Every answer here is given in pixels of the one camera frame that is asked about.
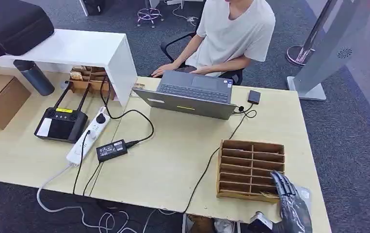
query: black bag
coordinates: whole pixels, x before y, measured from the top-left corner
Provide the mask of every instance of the black bag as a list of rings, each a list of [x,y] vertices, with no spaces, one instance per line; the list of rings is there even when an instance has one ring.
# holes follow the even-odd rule
[[[105,0],[83,0],[88,14],[91,16],[100,15],[105,8]]]
[[[0,56],[23,55],[53,32],[52,22],[41,7],[19,0],[0,0]]]

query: white t-shirt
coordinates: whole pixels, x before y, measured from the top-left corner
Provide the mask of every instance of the white t-shirt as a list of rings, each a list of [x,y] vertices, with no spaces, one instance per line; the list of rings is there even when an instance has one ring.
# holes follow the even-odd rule
[[[229,2],[207,0],[196,33],[202,44],[186,63],[196,68],[220,64],[243,54],[263,62],[275,26],[275,17],[266,0],[253,0],[237,19],[229,19]],[[222,73],[208,74],[219,76]]]

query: laptop touchpad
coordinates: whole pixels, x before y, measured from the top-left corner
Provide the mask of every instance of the laptop touchpad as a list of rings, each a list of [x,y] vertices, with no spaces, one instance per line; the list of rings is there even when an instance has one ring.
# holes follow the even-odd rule
[[[216,89],[217,85],[218,81],[216,79],[194,76],[192,80],[193,87]]]

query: laptop lid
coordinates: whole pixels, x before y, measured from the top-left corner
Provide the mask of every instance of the laptop lid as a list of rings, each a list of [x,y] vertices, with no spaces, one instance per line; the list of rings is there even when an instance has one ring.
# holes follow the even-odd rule
[[[228,120],[237,107],[234,104],[182,97],[154,91],[132,89],[149,106],[204,117]]]

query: white desk shelf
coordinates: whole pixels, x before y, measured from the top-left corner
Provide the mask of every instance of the white desk shelf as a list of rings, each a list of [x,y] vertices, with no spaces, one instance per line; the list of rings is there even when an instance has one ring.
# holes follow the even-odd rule
[[[51,37],[26,54],[0,57],[0,64],[6,61],[12,64],[15,59],[104,67],[122,106],[126,106],[137,79],[132,54],[124,33],[55,29]]]

